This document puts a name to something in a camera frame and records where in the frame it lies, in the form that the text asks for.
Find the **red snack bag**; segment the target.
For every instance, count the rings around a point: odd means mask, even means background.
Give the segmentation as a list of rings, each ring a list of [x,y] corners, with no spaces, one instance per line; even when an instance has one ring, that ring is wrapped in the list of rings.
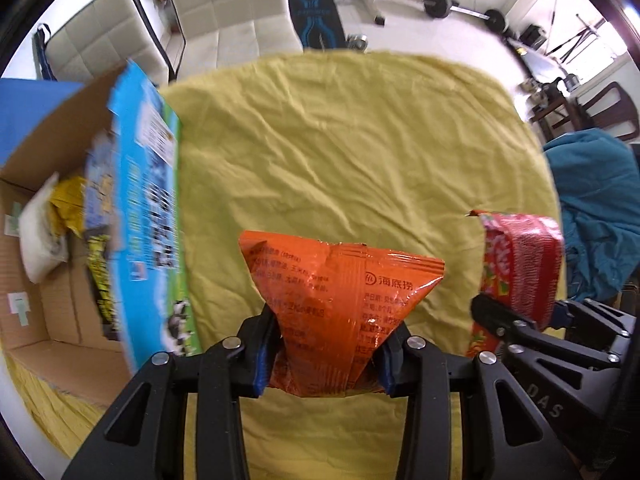
[[[550,326],[564,255],[559,223],[536,214],[499,214],[474,209],[485,230],[480,292],[528,318]]]

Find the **orange snack bag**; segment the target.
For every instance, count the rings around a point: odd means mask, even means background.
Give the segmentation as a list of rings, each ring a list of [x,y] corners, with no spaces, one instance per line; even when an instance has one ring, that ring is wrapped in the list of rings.
[[[245,231],[239,246],[282,347],[270,385],[302,398],[379,392],[370,364],[444,278],[439,258]]]

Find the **black shoe shine wipes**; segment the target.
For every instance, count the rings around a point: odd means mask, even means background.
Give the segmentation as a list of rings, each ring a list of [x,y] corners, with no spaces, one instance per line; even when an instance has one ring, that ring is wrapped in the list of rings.
[[[86,269],[91,295],[100,317],[102,336],[116,341],[119,340],[119,325],[108,268],[110,240],[105,228],[85,232]]]

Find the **white soft pack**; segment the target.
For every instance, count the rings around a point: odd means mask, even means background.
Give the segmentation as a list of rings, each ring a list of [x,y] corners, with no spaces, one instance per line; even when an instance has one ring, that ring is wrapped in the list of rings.
[[[55,172],[32,196],[18,218],[23,266],[34,284],[41,283],[53,269],[68,260],[66,237],[56,235],[49,220],[50,198],[57,184]]]

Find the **yellow crinkled snack bag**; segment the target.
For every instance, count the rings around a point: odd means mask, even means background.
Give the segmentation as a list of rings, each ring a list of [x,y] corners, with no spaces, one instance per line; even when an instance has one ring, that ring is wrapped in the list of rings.
[[[58,182],[51,192],[48,220],[54,236],[63,236],[67,231],[82,237],[84,227],[86,179],[73,176]]]

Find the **blue cartoon tissue pack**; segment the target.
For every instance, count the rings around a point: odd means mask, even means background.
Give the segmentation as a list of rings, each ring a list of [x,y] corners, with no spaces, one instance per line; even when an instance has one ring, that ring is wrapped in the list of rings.
[[[101,131],[92,140],[85,164],[84,229],[110,234],[114,214],[115,139]]]

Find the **open cardboard box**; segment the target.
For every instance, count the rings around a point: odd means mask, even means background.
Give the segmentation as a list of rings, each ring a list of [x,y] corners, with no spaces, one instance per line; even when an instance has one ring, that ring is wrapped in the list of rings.
[[[181,248],[180,119],[134,62],[99,76],[1,169],[1,347],[111,404],[154,353],[201,349]]]

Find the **teal blanket on chair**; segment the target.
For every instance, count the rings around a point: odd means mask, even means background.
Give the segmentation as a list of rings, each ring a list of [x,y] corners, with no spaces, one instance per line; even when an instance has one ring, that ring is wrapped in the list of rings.
[[[639,267],[639,166],[631,147],[600,129],[544,144],[559,196],[567,296],[606,301]]]

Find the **dark wooden chair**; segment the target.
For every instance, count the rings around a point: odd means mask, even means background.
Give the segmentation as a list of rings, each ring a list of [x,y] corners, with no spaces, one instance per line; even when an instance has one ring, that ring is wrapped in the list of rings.
[[[612,132],[614,128],[629,126],[630,131],[614,133],[623,142],[637,140],[639,137],[639,111],[628,92],[617,82],[612,81],[586,102],[567,98],[556,90],[547,105],[534,108],[529,119],[537,124],[547,142],[564,132],[582,131],[598,128]]]

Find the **yellow tablecloth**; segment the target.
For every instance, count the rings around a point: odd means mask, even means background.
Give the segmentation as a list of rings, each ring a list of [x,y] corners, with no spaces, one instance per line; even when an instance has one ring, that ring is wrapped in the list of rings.
[[[470,312],[485,230],[474,209],[559,223],[552,173],[510,94],[441,58],[346,50],[268,56],[179,80],[178,213],[201,349],[262,310],[240,246],[258,231],[439,258],[407,316],[447,353],[482,348]],[[26,410],[73,456],[102,417],[12,359]]]

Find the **treadmill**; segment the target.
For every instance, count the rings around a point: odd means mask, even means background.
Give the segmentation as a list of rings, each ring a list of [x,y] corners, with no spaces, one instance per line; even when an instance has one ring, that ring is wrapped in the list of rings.
[[[576,18],[582,25],[578,32],[551,49],[550,34],[539,25],[528,25],[520,34],[514,32],[511,27],[503,32],[504,45],[515,55],[531,84],[541,87],[564,84],[568,93],[578,89],[582,82],[580,77],[570,70],[570,63],[601,37],[601,29],[606,24],[606,19],[600,18],[591,25],[579,15],[576,15]]]

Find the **short barbell on floor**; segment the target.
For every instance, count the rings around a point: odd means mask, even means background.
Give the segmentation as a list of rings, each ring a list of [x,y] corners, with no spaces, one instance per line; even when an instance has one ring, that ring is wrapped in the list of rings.
[[[503,35],[508,29],[506,17],[497,9],[488,9],[485,12],[475,11],[460,6],[454,0],[423,0],[423,7],[426,15],[434,20],[443,20],[451,13],[457,13],[481,20],[490,32],[498,35]]]

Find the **chrome dumbbell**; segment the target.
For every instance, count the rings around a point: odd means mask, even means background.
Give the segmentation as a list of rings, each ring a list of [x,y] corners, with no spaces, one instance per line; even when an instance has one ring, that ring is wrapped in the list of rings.
[[[363,34],[353,34],[346,38],[346,48],[357,52],[366,52],[369,47],[369,39]]]

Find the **right white padded chair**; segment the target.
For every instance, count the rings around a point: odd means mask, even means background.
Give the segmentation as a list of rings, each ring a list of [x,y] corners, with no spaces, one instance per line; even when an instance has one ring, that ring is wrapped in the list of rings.
[[[288,0],[171,0],[184,47],[178,78],[303,51]]]

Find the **black blue weight bench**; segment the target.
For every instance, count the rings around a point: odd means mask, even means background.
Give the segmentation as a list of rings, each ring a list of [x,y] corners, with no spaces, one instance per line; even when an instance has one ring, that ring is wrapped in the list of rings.
[[[345,49],[346,37],[334,0],[288,0],[296,34],[304,49]]]

